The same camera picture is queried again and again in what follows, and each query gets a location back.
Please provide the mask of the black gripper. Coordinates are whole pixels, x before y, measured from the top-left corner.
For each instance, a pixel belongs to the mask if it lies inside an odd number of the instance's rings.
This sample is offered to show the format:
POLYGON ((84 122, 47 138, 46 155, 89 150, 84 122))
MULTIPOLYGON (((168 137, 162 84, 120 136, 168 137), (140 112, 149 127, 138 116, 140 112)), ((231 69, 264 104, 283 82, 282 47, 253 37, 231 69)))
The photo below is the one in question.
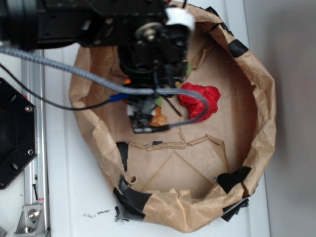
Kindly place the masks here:
POLYGON ((134 133, 154 133, 169 129, 169 125, 153 127, 150 126, 155 107, 162 107, 162 101, 169 101, 168 95, 161 95, 157 92, 149 95, 130 94, 126 98, 127 115, 134 133))

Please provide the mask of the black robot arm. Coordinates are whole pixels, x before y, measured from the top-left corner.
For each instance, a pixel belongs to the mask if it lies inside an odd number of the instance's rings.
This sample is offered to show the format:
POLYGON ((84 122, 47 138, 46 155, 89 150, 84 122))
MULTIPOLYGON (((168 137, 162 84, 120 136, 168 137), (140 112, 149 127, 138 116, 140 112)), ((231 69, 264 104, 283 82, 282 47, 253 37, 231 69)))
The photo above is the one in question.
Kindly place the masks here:
POLYGON ((58 68, 117 91, 126 99, 136 133, 170 129, 151 125, 155 100, 179 93, 187 70, 195 18, 167 0, 3 0, 0 51, 58 68), (118 86, 75 67, 33 54, 36 49, 116 46, 130 84, 118 86))

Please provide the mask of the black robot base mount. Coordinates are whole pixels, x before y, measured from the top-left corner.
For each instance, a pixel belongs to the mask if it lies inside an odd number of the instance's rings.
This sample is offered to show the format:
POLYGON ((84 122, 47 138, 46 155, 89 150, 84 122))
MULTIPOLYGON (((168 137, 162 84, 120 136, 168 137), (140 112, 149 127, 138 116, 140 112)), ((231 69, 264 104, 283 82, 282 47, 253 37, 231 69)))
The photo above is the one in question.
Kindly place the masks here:
POLYGON ((33 159, 33 105, 0 79, 0 189, 6 189, 33 159))

